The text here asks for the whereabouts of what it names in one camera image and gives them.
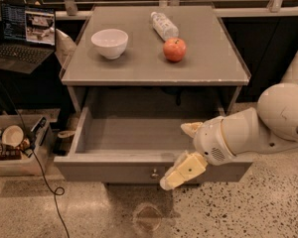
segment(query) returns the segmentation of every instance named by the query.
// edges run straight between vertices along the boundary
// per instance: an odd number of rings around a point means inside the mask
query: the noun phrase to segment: white bowl
[[[23,130],[16,125],[9,126],[2,134],[2,143],[5,145],[17,147],[23,141]]]
[[[93,34],[91,42],[102,56],[115,60],[126,50],[128,35],[119,29],[106,29]]]

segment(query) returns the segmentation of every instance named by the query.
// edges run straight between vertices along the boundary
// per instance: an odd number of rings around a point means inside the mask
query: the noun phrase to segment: drawer handle
[[[151,179],[157,179],[159,177],[159,174],[157,173],[156,169],[153,170],[153,173],[151,174],[150,177]]]

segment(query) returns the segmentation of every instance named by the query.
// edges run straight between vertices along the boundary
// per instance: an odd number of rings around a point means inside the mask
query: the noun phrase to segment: speckled floor
[[[260,156],[240,182],[158,186],[47,180],[71,237],[298,237],[298,154]],[[67,237],[41,177],[0,178],[0,238]]]

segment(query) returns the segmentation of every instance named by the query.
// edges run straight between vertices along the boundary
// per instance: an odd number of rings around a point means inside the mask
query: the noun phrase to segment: black cable
[[[11,104],[13,105],[13,108],[15,109],[15,111],[17,112],[18,116],[20,117],[21,119],[21,122],[22,122],[22,127],[24,129],[24,131],[26,131],[26,126],[25,126],[25,123],[24,123],[24,120],[23,120],[23,117],[22,115],[20,114],[19,110],[17,109],[17,107],[15,106],[14,102],[12,101],[11,99],[11,96],[10,94],[8,93],[8,91],[6,90],[6,88],[3,86],[2,83],[0,83],[0,87],[5,91],[6,95],[8,96],[9,98],[9,101],[11,102]],[[54,202],[56,204],[56,209],[57,209],[57,212],[58,212],[58,216],[59,216],[59,219],[61,220],[64,228],[66,229],[66,232],[67,232],[67,236],[68,238],[70,238],[70,234],[69,234],[69,230],[65,224],[65,222],[63,221],[63,218],[61,217],[61,214],[60,214],[60,211],[59,211],[59,206],[58,206],[58,201],[57,201],[57,195],[64,195],[66,190],[62,187],[62,186],[58,186],[55,190],[52,190],[48,181],[47,181],[47,178],[46,178],[46,175],[44,173],[44,170],[43,170],[43,167],[42,167],[42,164],[41,162],[39,161],[36,153],[33,151],[33,155],[35,156],[39,166],[40,166],[40,169],[41,169],[41,173],[42,173],[42,177],[43,177],[43,180],[44,182],[46,183],[46,186],[48,187],[48,189],[50,190],[50,192],[53,194],[54,196]]]
[[[64,223],[63,218],[61,217],[61,214],[60,214],[60,211],[59,211],[59,206],[58,206],[58,201],[57,201],[57,195],[64,195],[65,192],[66,192],[66,190],[62,186],[58,186],[55,190],[52,190],[51,189],[51,187],[50,187],[50,185],[49,185],[49,183],[48,183],[48,181],[46,179],[46,175],[44,173],[44,170],[42,168],[42,165],[41,165],[41,163],[40,163],[40,161],[39,161],[39,159],[38,159],[38,157],[37,157],[37,155],[36,155],[36,153],[34,151],[33,151],[33,154],[34,154],[35,158],[37,159],[37,162],[38,162],[38,164],[40,166],[40,169],[41,169],[41,172],[42,172],[42,176],[43,176],[43,180],[46,183],[46,185],[47,185],[48,189],[50,190],[50,192],[54,196],[54,202],[56,204],[56,208],[57,208],[59,219],[62,221],[62,224],[63,224],[64,228],[66,229],[67,236],[70,238],[69,230],[68,230],[66,224]]]

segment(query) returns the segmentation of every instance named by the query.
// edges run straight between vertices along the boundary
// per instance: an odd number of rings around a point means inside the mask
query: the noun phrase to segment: laptop
[[[0,69],[32,73],[56,50],[52,8],[1,2]]]

